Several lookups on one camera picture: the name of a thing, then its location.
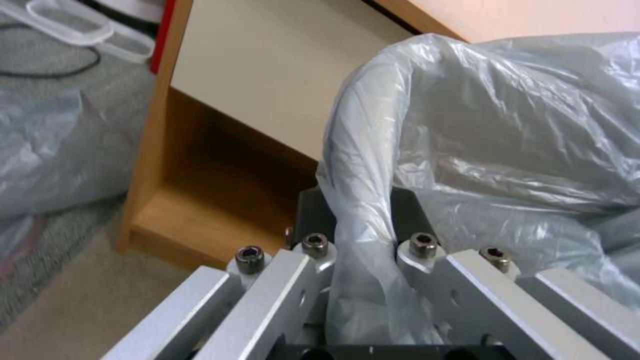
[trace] beige floor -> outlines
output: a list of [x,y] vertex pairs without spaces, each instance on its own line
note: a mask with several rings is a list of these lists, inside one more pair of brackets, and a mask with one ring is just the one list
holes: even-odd
[[2,359],[98,359],[188,272],[131,250],[113,252],[114,224],[43,290],[0,336]]

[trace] black cable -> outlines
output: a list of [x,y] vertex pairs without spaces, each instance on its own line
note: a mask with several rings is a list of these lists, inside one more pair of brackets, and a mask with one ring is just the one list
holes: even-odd
[[[33,28],[29,27],[26,24],[0,24],[0,31],[10,30],[10,29],[33,29]],[[37,72],[14,72],[14,71],[7,71],[7,70],[0,69],[0,76],[5,76],[8,78],[19,78],[19,79],[55,79],[55,80],[68,78],[70,76],[75,76],[96,67],[102,59],[102,57],[100,56],[100,53],[98,53],[98,50],[92,47],[85,47],[85,49],[93,53],[93,55],[95,55],[95,59],[91,63],[83,65],[74,70],[65,71],[65,72],[37,73]]]

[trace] red object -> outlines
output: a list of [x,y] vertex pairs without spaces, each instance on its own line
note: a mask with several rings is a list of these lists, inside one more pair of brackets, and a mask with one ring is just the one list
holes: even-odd
[[160,22],[160,28],[158,29],[158,35],[156,37],[156,48],[154,54],[151,57],[151,72],[158,73],[160,68],[160,60],[162,60],[162,53],[164,50],[164,43],[166,42],[166,36],[169,33],[169,25],[171,24],[171,15],[173,15],[173,8],[175,7],[176,0],[166,0],[164,4],[164,13],[162,14],[162,21]]

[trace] translucent plastic sheet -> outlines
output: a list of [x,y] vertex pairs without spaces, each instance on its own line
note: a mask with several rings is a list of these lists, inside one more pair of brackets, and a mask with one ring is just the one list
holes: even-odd
[[525,274],[570,268],[640,312],[640,287],[603,252],[637,239],[612,222],[640,206],[639,69],[637,34],[423,35],[355,71],[317,172],[340,250],[328,341],[438,341],[394,264],[394,183],[449,252],[504,247]]
[[126,191],[135,148],[79,91],[41,103],[0,92],[0,274],[46,211]]

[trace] screw head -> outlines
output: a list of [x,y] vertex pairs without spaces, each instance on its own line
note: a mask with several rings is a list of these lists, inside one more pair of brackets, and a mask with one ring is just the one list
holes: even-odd
[[264,252],[258,246],[245,246],[236,252],[238,270],[243,274],[255,274],[264,268]]
[[302,251],[314,259],[323,258],[329,251],[329,239],[321,233],[309,234],[302,239]]
[[489,264],[493,265],[500,272],[506,273],[509,271],[509,264],[511,264],[511,256],[498,249],[497,247],[485,247],[480,249],[480,256],[489,261]]
[[289,226],[284,229],[284,242],[287,244],[288,249],[293,248],[293,226]]
[[432,258],[438,250],[438,240],[429,233],[414,233],[409,241],[409,252],[418,258]]

